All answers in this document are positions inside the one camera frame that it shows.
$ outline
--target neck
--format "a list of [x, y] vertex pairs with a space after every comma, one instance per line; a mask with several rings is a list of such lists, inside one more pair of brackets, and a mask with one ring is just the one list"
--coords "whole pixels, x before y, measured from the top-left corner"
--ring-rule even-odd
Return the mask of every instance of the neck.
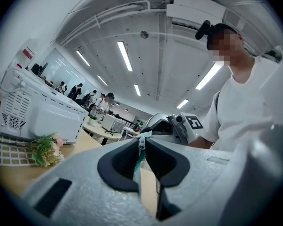
[[239, 77], [241, 74], [250, 72], [254, 66], [255, 59], [249, 55], [243, 55], [237, 61], [230, 63], [229, 68], [233, 77]]

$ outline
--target dark hair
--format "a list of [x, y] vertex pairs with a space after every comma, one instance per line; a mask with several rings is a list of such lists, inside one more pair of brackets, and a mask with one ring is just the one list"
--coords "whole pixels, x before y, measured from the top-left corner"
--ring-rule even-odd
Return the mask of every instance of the dark hair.
[[207, 49], [208, 50], [212, 50], [214, 35], [224, 34], [226, 29], [232, 31], [235, 34], [238, 33], [236, 30], [234, 30], [232, 27], [230, 27], [229, 25], [226, 25], [226, 24], [216, 24], [214, 26], [211, 26], [208, 29], [208, 31], [206, 33], [208, 35], [208, 37], [207, 37]]
[[114, 95], [113, 95], [113, 93], [111, 93], [111, 92], [109, 92], [109, 93], [106, 95], [106, 97], [110, 97], [110, 98], [114, 99]]

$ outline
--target red label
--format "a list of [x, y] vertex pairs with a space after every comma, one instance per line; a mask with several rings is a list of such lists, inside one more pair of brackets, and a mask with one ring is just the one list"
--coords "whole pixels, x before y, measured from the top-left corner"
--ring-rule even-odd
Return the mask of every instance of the red label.
[[23, 53], [26, 55], [26, 57], [32, 59], [33, 56], [26, 49], [23, 50]]

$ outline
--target potted plant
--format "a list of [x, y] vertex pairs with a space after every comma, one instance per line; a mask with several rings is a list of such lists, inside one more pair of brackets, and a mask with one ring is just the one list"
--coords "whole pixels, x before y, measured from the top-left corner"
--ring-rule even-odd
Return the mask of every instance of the potted plant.
[[89, 116], [89, 121], [88, 121], [89, 125], [94, 126], [97, 119], [98, 118], [96, 118], [95, 116], [90, 115]]

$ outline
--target ceiling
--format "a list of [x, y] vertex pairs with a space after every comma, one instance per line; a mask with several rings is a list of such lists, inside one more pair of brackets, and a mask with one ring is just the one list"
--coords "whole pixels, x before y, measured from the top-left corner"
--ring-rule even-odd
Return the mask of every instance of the ceiling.
[[[138, 0], [85, 2], [81, 6], [85, 9], [74, 12], [61, 28], [57, 42], [94, 14], [132, 1]], [[166, 8], [162, 0], [149, 1], [152, 8]], [[249, 0], [214, 1], [231, 4]], [[238, 12], [243, 13], [243, 9], [239, 8]], [[196, 85], [213, 65], [212, 56], [207, 52], [205, 39], [195, 40], [195, 30], [172, 25], [171, 19], [165, 12], [120, 17], [77, 34], [63, 46], [74, 57], [78, 57], [76, 51], [79, 50], [91, 65], [87, 67], [78, 58], [81, 66], [87, 67], [95, 80], [99, 75], [108, 84], [103, 85], [103, 89], [113, 92], [116, 101], [122, 104], [148, 114], [206, 111], [213, 95], [230, 77], [230, 72], [223, 67], [203, 89], [196, 90]], [[141, 31], [147, 31], [149, 37], [143, 39]], [[126, 68], [118, 41], [125, 43], [133, 72]], [[134, 84], [138, 84], [141, 97], [137, 96]], [[181, 110], [176, 109], [183, 99], [188, 99], [188, 104]]]

